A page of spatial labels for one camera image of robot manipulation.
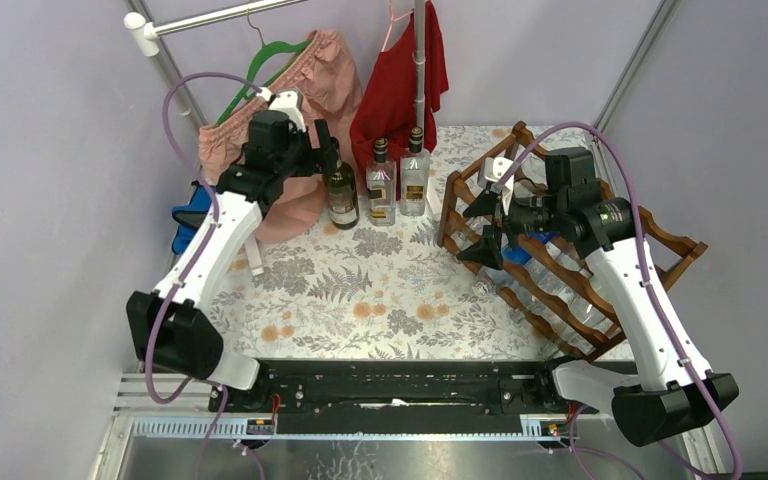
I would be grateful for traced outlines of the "small clear glass bottle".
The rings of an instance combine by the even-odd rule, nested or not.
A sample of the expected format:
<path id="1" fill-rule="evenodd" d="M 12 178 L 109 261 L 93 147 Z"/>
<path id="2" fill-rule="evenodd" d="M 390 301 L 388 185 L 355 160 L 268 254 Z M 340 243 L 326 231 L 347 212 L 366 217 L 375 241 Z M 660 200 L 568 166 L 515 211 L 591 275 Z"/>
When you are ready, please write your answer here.
<path id="1" fill-rule="evenodd" d="M 472 217 L 465 218 L 464 225 L 463 229 L 455 229 L 450 234 L 458 251 L 470 248 L 476 242 L 474 236 L 481 237 L 490 222 L 485 217 Z"/>

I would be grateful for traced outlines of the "dark green wine bottle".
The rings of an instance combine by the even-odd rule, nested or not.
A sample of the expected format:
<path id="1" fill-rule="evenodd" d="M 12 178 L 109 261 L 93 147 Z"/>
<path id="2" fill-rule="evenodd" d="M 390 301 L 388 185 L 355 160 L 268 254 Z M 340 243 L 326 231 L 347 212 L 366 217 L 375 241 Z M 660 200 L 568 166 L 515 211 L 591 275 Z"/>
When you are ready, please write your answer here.
<path id="1" fill-rule="evenodd" d="M 323 175 L 327 191 L 326 208 L 334 226 L 341 230 L 355 227 L 359 221 L 354 170 L 338 159 L 335 170 Z"/>

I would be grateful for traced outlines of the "clear glass flask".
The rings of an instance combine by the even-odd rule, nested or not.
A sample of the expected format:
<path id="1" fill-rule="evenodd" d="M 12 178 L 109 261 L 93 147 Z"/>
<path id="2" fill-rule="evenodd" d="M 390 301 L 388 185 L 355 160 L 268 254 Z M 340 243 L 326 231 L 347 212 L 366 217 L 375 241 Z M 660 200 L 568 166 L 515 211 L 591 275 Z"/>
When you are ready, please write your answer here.
<path id="1" fill-rule="evenodd" d="M 514 194 L 517 198 L 543 196 L 548 193 L 545 164 L 542 159 L 529 157 L 515 175 Z"/>

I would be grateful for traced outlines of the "small clear bottle bluish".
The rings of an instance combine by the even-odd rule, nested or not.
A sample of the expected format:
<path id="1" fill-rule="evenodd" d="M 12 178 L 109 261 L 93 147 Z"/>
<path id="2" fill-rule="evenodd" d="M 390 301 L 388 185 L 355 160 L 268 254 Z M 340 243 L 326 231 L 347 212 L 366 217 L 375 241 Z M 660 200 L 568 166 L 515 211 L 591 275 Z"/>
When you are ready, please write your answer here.
<path id="1" fill-rule="evenodd" d="M 524 269 L 540 293 L 521 285 L 514 290 L 526 311 L 549 327 L 544 334 L 547 345 L 540 351 L 541 357 L 567 354 L 583 358 L 608 340 L 612 322 L 590 301 L 535 261 Z"/>

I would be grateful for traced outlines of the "clear glass wine bottle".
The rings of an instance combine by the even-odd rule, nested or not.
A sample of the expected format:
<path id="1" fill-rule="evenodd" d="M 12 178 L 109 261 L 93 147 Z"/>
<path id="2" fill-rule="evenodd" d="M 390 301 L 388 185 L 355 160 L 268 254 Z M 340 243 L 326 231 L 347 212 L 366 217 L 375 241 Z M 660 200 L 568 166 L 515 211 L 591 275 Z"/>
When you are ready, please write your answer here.
<path id="1" fill-rule="evenodd" d="M 589 287 L 592 289 L 593 296 L 598 297 L 600 302 L 607 304 L 610 307 L 610 310 L 613 311 L 614 307 L 610 302 L 609 285 L 605 283 L 604 279 L 598 277 L 594 273 L 591 266 L 578 254 L 577 250 L 570 242 L 558 237 L 554 239 L 552 243 L 560 251 L 558 261 L 565 268 L 576 271 L 583 276 L 587 280 Z"/>

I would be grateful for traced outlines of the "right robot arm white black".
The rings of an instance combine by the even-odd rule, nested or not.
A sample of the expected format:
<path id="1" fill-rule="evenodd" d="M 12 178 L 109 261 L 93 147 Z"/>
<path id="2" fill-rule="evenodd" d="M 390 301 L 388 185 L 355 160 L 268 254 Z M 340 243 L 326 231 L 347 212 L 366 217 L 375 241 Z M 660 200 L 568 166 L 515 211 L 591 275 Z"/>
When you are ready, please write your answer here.
<path id="1" fill-rule="evenodd" d="M 638 447 L 722 422 L 739 388 L 731 374 L 711 368 L 683 328 L 652 263 L 638 209 L 625 198 L 604 195 L 585 148 L 548 152 L 544 165 L 546 192 L 518 197 L 519 166 L 505 157 L 482 161 L 482 191 L 464 214 L 490 221 L 457 257 L 500 270 L 503 245 L 531 233 L 559 234 L 606 293 L 636 371 L 622 374 L 587 360 L 552 361 L 533 386 L 537 405 L 549 412 L 570 401 L 594 408 L 610 415 Z"/>

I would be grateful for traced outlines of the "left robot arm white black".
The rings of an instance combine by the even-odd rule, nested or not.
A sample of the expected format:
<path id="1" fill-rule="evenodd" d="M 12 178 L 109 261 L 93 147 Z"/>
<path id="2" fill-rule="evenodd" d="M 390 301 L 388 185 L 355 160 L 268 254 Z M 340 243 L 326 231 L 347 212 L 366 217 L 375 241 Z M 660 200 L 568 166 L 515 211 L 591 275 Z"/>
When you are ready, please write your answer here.
<path id="1" fill-rule="evenodd" d="M 331 173 L 338 141 L 325 120 L 308 133 L 277 110 L 254 114 L 244 160 L 221 174 L 211 206 L 178 263 L 149 292 L 135 291 L 126 314 L 135 353 L 148 366 L 232 388 L 248 411 L 269 401 L 270 385 L 257 359 L 234 351 L 208 319 L 220 280 L 233 257 L 273 210 L 289 178 Z"/>

